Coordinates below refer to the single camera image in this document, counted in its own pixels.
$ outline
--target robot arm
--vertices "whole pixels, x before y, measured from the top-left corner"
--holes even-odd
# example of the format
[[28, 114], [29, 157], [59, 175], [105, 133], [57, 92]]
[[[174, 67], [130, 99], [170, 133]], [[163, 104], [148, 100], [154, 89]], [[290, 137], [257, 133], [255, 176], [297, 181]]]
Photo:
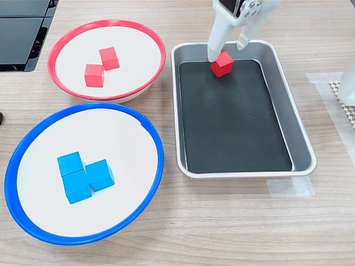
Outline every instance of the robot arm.
[[243, 27], [237, 49], [243, 50], [267, 16], [282, 0], [214, 0], [215, 24], [207, 45], [210, 62], [217, 60], [235, 27]]

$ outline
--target red rim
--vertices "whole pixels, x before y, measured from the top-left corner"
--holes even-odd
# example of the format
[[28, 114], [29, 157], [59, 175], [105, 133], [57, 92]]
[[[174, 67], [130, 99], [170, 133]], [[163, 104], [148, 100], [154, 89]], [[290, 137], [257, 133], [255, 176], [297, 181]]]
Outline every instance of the red rim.
[[[143, 86], [141, 86], [133, 91], [130, 91], [128, 93], [125, 93], [125, 94], [120, 94], [120, 95], [111, 96], [111, 97], [92, 97], [92, 96], [82, 95], [82, 94], [78, 94], [78, 93], [71, 91], [59, 80], [59, 78], [57, 76], [57, 72], [55, 70], [55, 63], [57, 61], [60, 51], [63, 49], [63, 47], [70, 40], [72, 40], [73, 38], [75, 38], [76, 36], [78, 36], [84, 32], [87, 32], [88, 30], [101, 28], [101, 27], [111, 27], [111, 26], [121, 26], [121, 27], [128, 27], [128, 28], [132, 28], [132, 29], [137, 29], [137, 30], [147, 34], [150, 38], [152, 38], [156, 42], [156, 44], [158, 45], [158, 47], [160, 49], [161, 59], [160, 59], [159, 69], [157, 70], [155, 75]], [[95, 21], [95, 22], [91, 22], [91, 23], [82, 25], [82, 26], [68, 32], [66, 35], [64, 35], [55, 44], [52, 51], [50, 51], [49, 58], [48, 58], [48, 71], [49, 71], [49, 75], [53, 79], [54, 83], [56, 83], [56, 85], [58, 87], [60, 87], [62, 90], [66, 91], [69, 94], [72, 94], [76, 97], [80, 97], [83, 99], [88, 99], [88, 100], [111, 101], [111, 100], [118, 100], [118, 99], [123, 99], [123, 98], [129, 97], [129, 96], [132, 96], [132, 95], [140, 92], [141, 90], [145, 89], [147, 86], [149, 86], [159, 76], [159, 74], [163, 70], [165, 60], [166, 60], [166, 51], [165, 51], [164, 43], [160, 39], [160, 37], [152, 29], [150, 29], [140, 23], [137, 23], [137, 22], [120, 21], [117, 19], [110, 19], [110, 20], [104, 20], [104, 21]]]

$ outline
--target wooden block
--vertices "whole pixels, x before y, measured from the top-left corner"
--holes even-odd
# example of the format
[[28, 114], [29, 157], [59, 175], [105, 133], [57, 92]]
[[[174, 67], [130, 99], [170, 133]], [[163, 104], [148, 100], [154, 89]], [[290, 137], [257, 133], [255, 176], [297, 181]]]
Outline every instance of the wooden block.
[[70, 173], [78, 172], [84, 170], [82, 159], [80, 158], [79, 152], [74, 152], [72, 154], [63, 155], [57, 158], [60, 175], [63, 177]]
[[106, 160], [101, 160], [85, 167], [90, 187], [93, 191], [103, 190], [115, 184], [112, 171]]
[[70, 204], [92, 196], [85, 170], [63, 176], [63, 184]]
[[104, 86], [104, 67], [102, 65], [87, 64], [85, 82], [87, 87], [102, 88]]
[[221, 53], [218, 59], [211, 63], [211, 69], [218, 78], [231, 73], [233, 66], [234, 60], [229, 56], [229, 54], [227, 54], [227, 52]]
[[110, 70], [110, 69], [115, 69], [120, 67], [114, 47], [101, 49], [99, 52], [105, 70]]

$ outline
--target wood grain tabletop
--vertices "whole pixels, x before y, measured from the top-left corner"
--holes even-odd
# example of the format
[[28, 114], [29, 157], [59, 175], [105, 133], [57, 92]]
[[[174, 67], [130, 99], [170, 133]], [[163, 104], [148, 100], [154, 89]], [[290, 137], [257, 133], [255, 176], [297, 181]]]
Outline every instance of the wood grain tabletop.
[[[354, 7], [350, 1], [285, 0], [256, 36], [275, 46], [318, 159], [310, 176], [316, 194], [308, 198], [272, 198], [264, 179], [192, 181], [178, 170], [170, 52], [179, 43], [207, 41], [214, 18], [207, 0], [59, 2], [36, 70], [0, 73], [0, 265], [355, 265], [355, 168], [306, 77], [344, 71], [355, 57]], [[100, 19], [142, 23], [165, 43], [163, 72], [148, 93], [125, 103], [147, 116], [163, 140], [163, 180], [122, 232], [82, 246], [52, 245], [16, 224], [4, 177], [13, 151], [37, 123], [85, 102], [52, 82], [47, 59], [68, 31]]]

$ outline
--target mesh mat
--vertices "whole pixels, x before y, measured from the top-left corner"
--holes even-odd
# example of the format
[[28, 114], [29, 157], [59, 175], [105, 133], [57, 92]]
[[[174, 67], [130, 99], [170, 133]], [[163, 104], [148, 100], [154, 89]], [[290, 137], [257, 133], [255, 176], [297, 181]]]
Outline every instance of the mesh mat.
[[[332, 88], [332, 91], [334, 92], [335, 96], [338, 99], [338, 90], [339, 90], [340, 82], [330, 81], [329, 85]], [[347, 106], [340, 101], [339, 101], [339, 103], [340, 103], [341, 107], [343, 108], [345, 114], [347, 115], [347, 117], [350, 121], [350, 124], [352, 125], [352, 127], [355, 131], [355, 106]]]

